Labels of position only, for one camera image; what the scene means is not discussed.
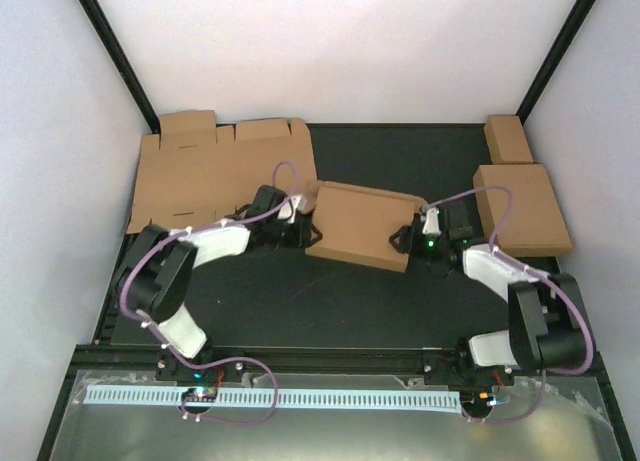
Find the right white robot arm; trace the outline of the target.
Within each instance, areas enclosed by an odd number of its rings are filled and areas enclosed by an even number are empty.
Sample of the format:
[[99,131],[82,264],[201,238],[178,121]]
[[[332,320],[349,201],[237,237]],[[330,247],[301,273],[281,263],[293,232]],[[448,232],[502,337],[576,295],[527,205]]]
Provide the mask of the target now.
[[389,244],[400,254],[456,270],[506,302],[508,327],[463,342],[454,360],[457,377],[476,384],[491,368],[581,374],[592,364],[595,346],[575,278],[526,265],[474,238],[463,206],[422,208]]

